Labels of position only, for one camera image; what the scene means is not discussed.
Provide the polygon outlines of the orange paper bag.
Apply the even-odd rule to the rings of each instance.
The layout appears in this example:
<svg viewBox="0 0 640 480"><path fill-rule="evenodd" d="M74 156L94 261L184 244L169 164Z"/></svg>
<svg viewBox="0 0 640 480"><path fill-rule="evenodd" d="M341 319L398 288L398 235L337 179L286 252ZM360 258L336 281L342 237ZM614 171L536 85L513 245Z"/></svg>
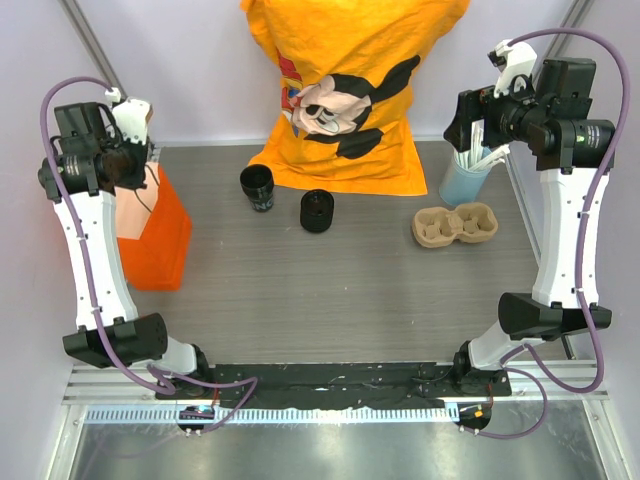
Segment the orange paper bag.
<svg viewBox="0 0 640 480"><path fill-rule="evenodd" d="M181 287L192 221L165 170L145 165L145 186L116 189L116 235L126 280L141 291Z"/></svg>

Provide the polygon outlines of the pulp cup carrier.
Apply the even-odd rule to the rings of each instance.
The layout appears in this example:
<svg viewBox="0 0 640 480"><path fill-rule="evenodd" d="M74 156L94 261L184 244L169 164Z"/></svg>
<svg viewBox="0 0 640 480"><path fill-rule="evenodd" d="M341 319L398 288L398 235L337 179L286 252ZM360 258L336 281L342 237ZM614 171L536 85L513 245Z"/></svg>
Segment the pulp cup carrier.
<svg viewBox="0 0 640 480"><path fill-rule="evenodd" d="M431 207L413 217L414 239L425 248L443 248L455 241L478 244L491 240L499 224L493 210L480 202L458 205L453 210Z"/></svg>

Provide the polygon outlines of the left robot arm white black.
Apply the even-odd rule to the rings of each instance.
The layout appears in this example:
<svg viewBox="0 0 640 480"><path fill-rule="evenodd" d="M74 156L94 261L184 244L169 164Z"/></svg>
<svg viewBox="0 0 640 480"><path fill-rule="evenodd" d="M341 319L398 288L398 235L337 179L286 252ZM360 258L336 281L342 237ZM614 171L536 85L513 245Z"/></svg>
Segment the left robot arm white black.
<svg viewBox="0 0 640 480"><path fill-rule="evenodd" d="M162 376L163 399L205 397L213 385L202 350L169 336L158 313L130 295L174 291L182 282L192 221L164 169L152 159L153 109L129 97L55 108L38 180L67 240L76 289L72 358L99 369L137 364Z"/></svg>

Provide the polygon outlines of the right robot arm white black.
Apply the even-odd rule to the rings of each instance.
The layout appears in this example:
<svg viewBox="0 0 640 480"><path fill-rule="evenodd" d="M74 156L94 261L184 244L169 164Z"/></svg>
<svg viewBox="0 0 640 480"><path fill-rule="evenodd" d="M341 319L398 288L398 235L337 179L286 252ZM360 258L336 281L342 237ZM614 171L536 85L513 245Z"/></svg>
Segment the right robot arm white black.
<svg viewBox="0 0 640 480"><path fill-rule="evenodd" d="M596 64L589 59L547 59L537 82L529 61L495 61L495 85L459 94L444 138L457 151L471 146L475 121L484 124L483 143L494 148L525 143L536 159L544 200L539 271L531 293L505 293L498 320L462 349L468 360L451 380L472 395L508 358L527 347L568 335L606 329L612 313L599 303L595 259L600 203L616 132L608 120L593 120L591 87Z"/></svg>

